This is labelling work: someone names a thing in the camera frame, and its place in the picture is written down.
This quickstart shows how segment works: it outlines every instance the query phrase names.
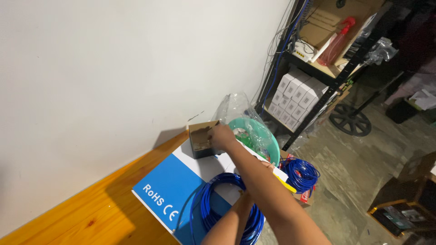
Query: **blue wire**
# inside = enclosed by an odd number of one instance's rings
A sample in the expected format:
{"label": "blue wire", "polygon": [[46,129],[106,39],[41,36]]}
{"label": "blue wire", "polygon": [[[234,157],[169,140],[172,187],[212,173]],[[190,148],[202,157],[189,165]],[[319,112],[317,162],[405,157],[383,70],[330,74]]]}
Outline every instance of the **blue wire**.
{"label": "blue wire", "polygon": [[313,187],[321,176],[320,172],[309,162],[298,158],[287,158],[286,160],[282,158],[281,162],[281,170],[288,175],[286,183],[294,187],[297,194],[310,191],[309,197],[311,197]]}
{"label": "blue wire", "polygon": [[[241,177],[237,174],[232,173],[222,173],[215,176],[211,181],[206,183],[203,188],[195,195],[192,205],[191,213],[189,216],[192,243],[195,245],[194,230],[192,228],[192,211],[195,206],[196,199],[200,196],[200,213],[201,213],[201,223],[207,232],[218,222],[221,215],[216,213],[210,206],[210,197],[214,188],[222,183],[230,183],[240,187],[245,190],[244,182]],[[259,239],[260,233],[263,229],[264,216],[259,210],[256,204],[251,208],[250,215],[245,226],[244,233],[242,234],[241,243],[243,245],[253,245]]]}
{"label": "blue wire", "polygon": [[277,59],[277,62],[276,62],[276,71],[274,72],[274,79],[272,80],[272,84],[269,87],[268,92],[266,93],[265,98],[263,99],[262,112],[260,113],[261,115],[263,114],[263,110],[265,108],[266,98],[268,97],[269,92],[271,91],[271,89],[273,88],[274,83],[276,82],[276,76],[277,76],[277,70],[278,70],[278,67],[279,67],[280,58],[282,57],[283,51],[285,50],[285,47],[287,46],[287,44],[289,42],[289,39],[291,38],[292,32],[294,31],[295,26],[298,24],[298,21],[300,20],[301,15],[303,14],[304,9],[306,8],[308,2],[309,2],[309,0],[306,0],[306,2],[304,3],[303,8],[301,9],[300,14],[298,15],[298,19],[295,21],[294,25],[292,26],[291,31],[289,32],[288,37],[286,38],[285,44],[282,47],[282,51],[280,51],[279,58]]}

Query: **forearm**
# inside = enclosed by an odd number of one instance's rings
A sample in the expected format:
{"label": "forearm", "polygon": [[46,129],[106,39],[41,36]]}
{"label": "forearm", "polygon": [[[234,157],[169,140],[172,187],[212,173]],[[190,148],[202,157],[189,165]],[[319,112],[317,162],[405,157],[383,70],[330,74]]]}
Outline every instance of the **forearm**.
{"label": "forearm", "polygon": [[202,245],[239,244],[254,202],[244,193],[207,233]]}
{"label": "forearm", "polygon": [[330,244],[280,181],[239,142],[226,149],[254,202],[269,221],[280,244]]}

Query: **wooden table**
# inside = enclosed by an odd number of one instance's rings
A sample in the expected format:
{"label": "wooden table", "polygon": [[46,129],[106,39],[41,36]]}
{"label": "wooden table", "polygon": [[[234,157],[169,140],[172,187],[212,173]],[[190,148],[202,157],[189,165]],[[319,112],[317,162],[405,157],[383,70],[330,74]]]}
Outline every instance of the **wooden table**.
{"label": "wooden table", "polygon": [[0,245],[179,244],[131,190],[186,139],[187,131],[3,237]]}

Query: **black wheel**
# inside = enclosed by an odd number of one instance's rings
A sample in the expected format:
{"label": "black wheel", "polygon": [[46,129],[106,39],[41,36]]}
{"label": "black wheel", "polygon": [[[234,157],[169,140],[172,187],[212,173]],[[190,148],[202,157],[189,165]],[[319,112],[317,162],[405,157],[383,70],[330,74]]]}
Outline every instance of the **black wheel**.
{"label": "black wheel", "polygon": [[329,116],[330,122],[346,134],[358,137],[367,136],[371,132],[371,122],[362,112],[351,116],[354,111],[352,106],[338,104]]}

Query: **red label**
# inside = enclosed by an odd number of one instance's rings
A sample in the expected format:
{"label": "red label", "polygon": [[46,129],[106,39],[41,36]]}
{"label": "red label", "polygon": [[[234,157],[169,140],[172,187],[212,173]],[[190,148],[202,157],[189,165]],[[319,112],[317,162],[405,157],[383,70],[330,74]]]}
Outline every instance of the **red label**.
{"label": "red label", "polygon": [[303,194],[301,194],[300,201],[307,203],[307,199],[309,199],[309,191],[305,191]]}

